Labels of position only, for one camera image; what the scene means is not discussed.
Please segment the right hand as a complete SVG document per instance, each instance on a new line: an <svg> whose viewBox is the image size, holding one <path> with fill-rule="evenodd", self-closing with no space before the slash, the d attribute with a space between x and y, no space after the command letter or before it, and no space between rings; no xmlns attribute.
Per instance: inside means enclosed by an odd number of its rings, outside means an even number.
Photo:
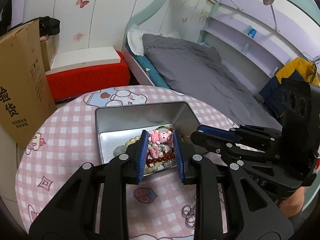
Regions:
<svg viewBox="0 0 320 240"><path fill-rule="evenodd" d="M279 208L287 218L295 216L302 210L304 199L305 187L300 187L292 196L281 201Z"/></svg>

